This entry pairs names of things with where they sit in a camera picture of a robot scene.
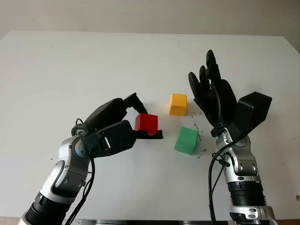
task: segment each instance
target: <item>toy block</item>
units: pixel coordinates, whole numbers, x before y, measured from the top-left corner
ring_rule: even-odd
[[[170,115],[184,116],[188,108],[187,95],[171,94],[169,107]]]
[[[191,155],[197,145],[198,131],[181,127],[174,150]]]
[[[158,116],[140,113],[135,119],[135,130],[146,131],[152,136],[158,132]]]

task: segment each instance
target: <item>robotic arm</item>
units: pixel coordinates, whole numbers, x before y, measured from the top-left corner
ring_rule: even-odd
[[[273,209],[267,206],[256,160],[250,151],[250,131],[267,116],[272,98],[253,92],[236,102],[226,80],[222,80],[212,50],[206,55],[207,68],[200,68],[199,80],[188,75],[194,101],[214,127],[211,135],[217,138],[219,151],[213,154],[209,170],[210,215],[216,224],[211,188],[211,171],[217,157],[223,166],[231,194],[230,216],[237,224],[277,225]]]
[[[59,160],[39,191],[30,209],[23,214],[19,225],[61,225],[80,189],[85,186],[82,200],[75,208],[67,225],[71,224],[85,202],[95,175],[94,158],[117,154],[133,147],[136,139],[162,139],[162,131],[148,136],[132,130],[126,109],[133,107],[147,113],[136,93],[126,99],[116,98],[95,110],[84,123],[71,131],[59,149]],[[86,183],[91,162],[92,175]]]

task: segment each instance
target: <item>wire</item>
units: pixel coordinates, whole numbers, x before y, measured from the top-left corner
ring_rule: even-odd
[[[85,190],[86,190],[87,186],[90,184],[90,181],[91,181],[91,178],[90,178],[89,181],[85,184],[85,187],[84,187],[83,193],[82,193],[82,196],[83,196],[83,197],[84,197],[84,195],[85,195]]]
[[[217,160],[217,157],[227,148],[229,148],[230,146],[234,145],[236,142],[238,142],[240,140],[240,138],[237,138],[236,140],[234,140],[233,142],[230,142],[229,144],[225,145],[224,147],[222,147],[216,154],[213,155],[213,158],[210,162],[210,167],[208,169],[208,192],[209,192],[209,207],[210,207],[210,218],[211,218],[211,223],[213,225],[217,224],[216,221],[216,215],[215,215],[215,210],[214,210],[214,204],[213,204],[213,200],[212,200],[212,194],[213,194],[213,189],[211,188],[211,173],[212,173],[212,168],[214,166],[215,161]]]
[[[224,169],[224,165],[222,165],[221,170],[220,170],[220,172],[219,172],[219,175],[217,176],[217,179],[216,179],[216,181],[215,181],[215,184],[214,184],[214,186],[212,187],[212,191],[211,191],[212,194],[214,193],[215,187],[216,187],[216,185],[217,185],[217,182],[219,181],[219,178],[220,178],[220,176],[221,176],[221,174],[222,174],[223,169]]]
[[[75,207],[74,211],[72,212],[72,214],[70,215],[69,219],[67,220],[67,222],[65,223],[65,225],[71,225],[71,223],[73,222],[73,220],[75,219],[77,213],[79,212],[79,210],[81,209],[81,207],[83,206],[87,196],[90,193],[90,190],[92,188],[93,182],[94,182],[94,178],[95,178],[95,162],[94,162],[94,158],[90,159],[90,164],[92,166],[92,174],[91,174],[91,178],[89,179],[89,181],[87,182],[87,184],[84,187],[83,190],[83,195],[82,195],[82,199],[80,200],[80,202],[77,204],[77,206]]]
[[[77,119],[76,119],[76,125],[78,124],[78,121],[80,121],[81,123],[83,123],[82,119],[77,118]]]

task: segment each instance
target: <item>green cube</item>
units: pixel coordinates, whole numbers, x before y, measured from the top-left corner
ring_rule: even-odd
[[[181,127],[174,150],[191,155],[197,145],[198,131]]]

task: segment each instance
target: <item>white table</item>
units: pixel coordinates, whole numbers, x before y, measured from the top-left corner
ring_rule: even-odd
[[[0,42],[0,216],[20,217],[30,207],[76,118],[137,92],[159,116],[164,139],[96,159],[78,218],[209,220],[216,146],[188,84],[209,49],[237,98],[253,91],[273,97],[266,121],[250,134],[251,150],[276,217],[300,218],[300,55],[283,37],[44,31],[12,31]],[[168,115],[171,93],[187,94],[187,116]],[[136,115],[126,116],[133,126]],[[194,124],[202,140],[195,154],[174,151],[179,127]],[[229,219],[223,176],[214,203],[217,218]]]

